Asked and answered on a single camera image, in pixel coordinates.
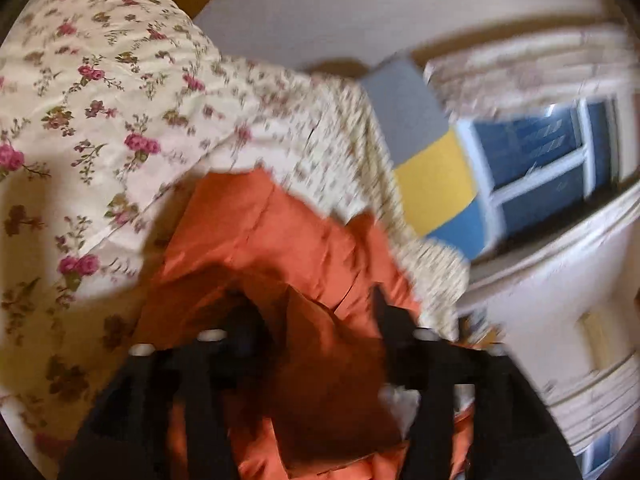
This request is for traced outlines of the floral cream bed quilt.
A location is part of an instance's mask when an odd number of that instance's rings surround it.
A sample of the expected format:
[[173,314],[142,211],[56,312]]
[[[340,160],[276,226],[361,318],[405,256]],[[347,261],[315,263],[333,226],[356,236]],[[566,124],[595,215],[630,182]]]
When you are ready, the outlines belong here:
[[360,87],[221,54],[171,0],[29,0],[1,47],[1,414],[58,472],[119,366],[145,274],[210,170],[264,168],[320,214],[370,210],[454,338],[469,267],[405,222]]

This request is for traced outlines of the orange puffer jacket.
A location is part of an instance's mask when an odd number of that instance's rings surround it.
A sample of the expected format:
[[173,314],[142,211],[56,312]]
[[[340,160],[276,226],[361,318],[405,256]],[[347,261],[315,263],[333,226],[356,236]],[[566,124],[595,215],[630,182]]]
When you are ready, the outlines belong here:
[[134,338],[166,349],[250,300],[272,338],[265,376],[224,397],[244,479],[393,479],[406,447],[386,381],[373,286],[419,311],[372,214],[318,216],[262,170],[196,186]]

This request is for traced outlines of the floral cream curtain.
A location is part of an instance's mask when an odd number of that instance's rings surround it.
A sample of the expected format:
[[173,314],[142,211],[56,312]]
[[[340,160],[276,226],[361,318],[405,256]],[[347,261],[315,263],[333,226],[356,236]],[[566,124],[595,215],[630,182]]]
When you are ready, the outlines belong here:
[[639,89],[639,50],[617,24],[532,32],[429,60],[425,82],[451,119],[526,115]]

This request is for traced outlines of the white framed window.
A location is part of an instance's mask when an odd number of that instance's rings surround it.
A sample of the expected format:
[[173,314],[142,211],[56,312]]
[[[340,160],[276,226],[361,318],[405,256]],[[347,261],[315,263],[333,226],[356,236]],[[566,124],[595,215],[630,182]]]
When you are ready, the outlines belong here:
[[484,221],[484,252],[550,226],[620,182],[617,100],[554,103],[532,114],[460,119]]

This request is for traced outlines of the floral right curtain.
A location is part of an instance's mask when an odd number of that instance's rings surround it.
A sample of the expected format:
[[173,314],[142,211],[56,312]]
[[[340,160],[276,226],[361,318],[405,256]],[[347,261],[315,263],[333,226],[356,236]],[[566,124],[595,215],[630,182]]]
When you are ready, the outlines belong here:
[[639,188],[510,269],[478,278],[458,307],[498,326],[580,453],[639,411]]

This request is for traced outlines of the grey yellow blue headboard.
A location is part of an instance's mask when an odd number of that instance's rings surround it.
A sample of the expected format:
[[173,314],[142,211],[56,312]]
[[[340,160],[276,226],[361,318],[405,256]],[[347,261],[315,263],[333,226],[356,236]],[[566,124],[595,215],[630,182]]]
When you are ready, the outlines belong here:
[[491,250],[470,156],[412,58],[391,58],[360,79],[390,152],[409,226],[474,261]]

